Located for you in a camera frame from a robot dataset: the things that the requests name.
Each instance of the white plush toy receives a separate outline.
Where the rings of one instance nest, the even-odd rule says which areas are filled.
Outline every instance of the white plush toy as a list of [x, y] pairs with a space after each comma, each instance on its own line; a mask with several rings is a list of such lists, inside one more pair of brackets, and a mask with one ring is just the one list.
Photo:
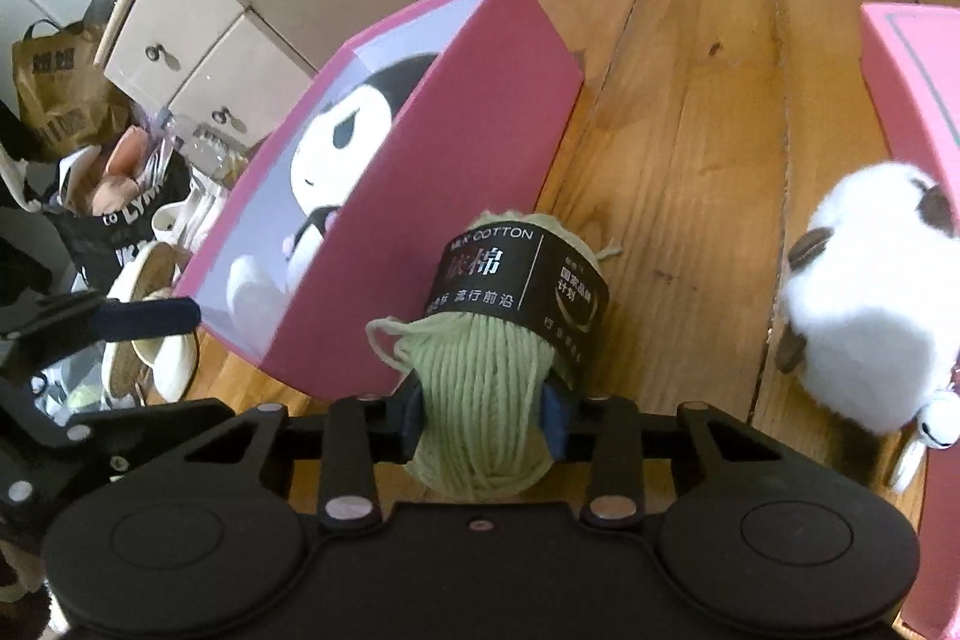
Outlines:
[[[960, 400], [944, 394], [956, 399], [947, 388], [960, 353], [960, 241], [940, 187], [899, 163], [853, 173], [819, 205], [787, 261], [779, 369], [805, 360], [809, 394], [875, 434], [923, 409], [952, 445]], [[898, 485], [912, 479], [913, 455]]]
[[306, 220], [284, 242], [283, 285], [256, 256], [240, 256], [230, 266], [227, 309], [253, 352], [266, 353], [338, 211], [435, 58], [416, 55], [383, 68], [309, 121], [290, 164], [290, 187]]

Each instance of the plush ear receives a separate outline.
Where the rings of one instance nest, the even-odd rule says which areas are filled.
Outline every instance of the plush ear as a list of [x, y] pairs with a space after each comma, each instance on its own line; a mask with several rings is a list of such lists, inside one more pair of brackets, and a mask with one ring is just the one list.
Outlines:
[[776, 346], [776, 368], [781, 370], [784, 375], [791, 374], [803, 360], [805, 350], [805, 336], [796, 333], [793, 327], [787, 323], [784, 333], [781, 334], [781, 342]]
[[930, 228], [944, 232], [947, 237], [955, 237], [953, 213], [950, 211], [950, 202], [944, 190], [939, 185], [929, 186], [920, 180], [913, 180], [913, 184], [923, 191], [923, 196], [920, 196], [920, 203], [917, 205], [920, 220]]
[[833, 229], [824, 226], [806, 232], [803, 237], [794, 242], [790, 252], [786, 254], [786, 261], [790, 271], [795, 272], [808, 266], [813, 260], [827, 249], [827, 241], [833, 236]]

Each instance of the drawer knob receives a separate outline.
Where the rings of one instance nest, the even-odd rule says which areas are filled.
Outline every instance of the drawer knob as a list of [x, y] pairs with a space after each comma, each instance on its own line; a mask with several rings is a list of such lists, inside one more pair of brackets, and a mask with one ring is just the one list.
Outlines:
[[148, 61], [157, 63], [157, 61], [160, 60], [160, 55], [162, 55], [165, 50], [163, 49], [163, 44], [148, 44], [143, 52], [146, 54]]
[[227, 109], [227, 107], [215, 109], [210, 113], [210, 118], [213, 119], [217, 125], [227, 125], [227, 123], [232, 120], [232, 116], [230, 115], [230, 111]]

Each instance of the pink box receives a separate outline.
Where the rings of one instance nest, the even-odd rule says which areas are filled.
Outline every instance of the pink box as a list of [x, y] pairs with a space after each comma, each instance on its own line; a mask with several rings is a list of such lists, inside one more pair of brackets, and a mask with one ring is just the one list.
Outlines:
[[[864, 4], [863, 76], [894, 158], [947, 188], [960, 217], [960, 9]], [[901, 616], [924, 637], [960, 640], [960, 446], [930, 451], [920, 576]]]
[[864, 4], [862, 70], [894, 158], [960, 204], [960, 9]]
[[[320, 108], [372, 73], [438, 53], [344, 202], [260, 347], [227, 309], [234, 260], [283, 280], [284, 239], [304, 223], [291, 192], [296, 145]], [[386, 393], [397, 372], [373, 355], [371, 319], [417, 319], [445, 242], [483, 210], [529, 212], [583, 82], [536, 0], [423, 0], [344, 44], [264, 143], [176, 289], [227, 347], [321, 399]]]

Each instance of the black yarn label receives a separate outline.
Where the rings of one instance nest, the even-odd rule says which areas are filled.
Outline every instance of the black yarn label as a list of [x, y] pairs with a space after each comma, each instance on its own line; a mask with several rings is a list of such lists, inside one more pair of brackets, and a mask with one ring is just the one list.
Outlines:
[[610, 292], [599, 272], [556, 234], [507, 220], [448, 242], [426, 316], [477, 313], [542, 336], [577, 372], [589, 362]]

